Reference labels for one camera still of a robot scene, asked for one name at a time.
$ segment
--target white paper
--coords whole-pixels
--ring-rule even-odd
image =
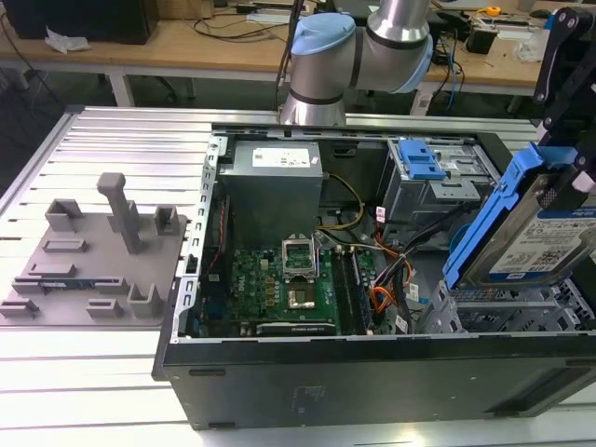
[[[62,54],[66,54],[69,51],[91,49],[91,45],[85,37],[67,37],[65,35],[54,33],[48,27],[46,27],[46,32],[46,43]]]

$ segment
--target black box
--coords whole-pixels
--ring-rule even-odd
[[[142,45],[159,20],[156,0],[5,0],[21,39],[43,39],[46,27],[71,37]]]

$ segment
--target vertical post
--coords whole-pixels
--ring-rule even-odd
[[[126,182],[122,173],[104,172],[97,182],[97,190],[107,197],[127,250],[135,254],[141,249],[141,239],[136,230],[134,217],[130,213],[129,203],[124,196]]]

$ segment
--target hard drive label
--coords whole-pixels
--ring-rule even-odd
[[[489,278],[538,278],[559,267],[589,243],[596,230],[596,208],[540,211],[489,272]]]

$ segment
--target sticker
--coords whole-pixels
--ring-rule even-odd
[[[255,168],[310,168],[308,149],[257,147],[252,151]]]
[[[443,170],[459,170],[457,164],[453,161],[440,161],[439,166]]]
[[[403,333],[408,333],[408,322],[399,315],[395,318],[395,325]]]
[[[376,207],[376,221],[380,224],[385,223],[385,208]]]
[[[420,296],[418,295],[418,284],[410,284],[410,299],[412,301],[420,301]]]
[[[41,282],[39,285],[43,287],[58,287],[61,289],[66,288],[66,284],[63,282]]]
[[[541,211],[491,268],[491,278],[537,278],[596,237],[596,208]]]

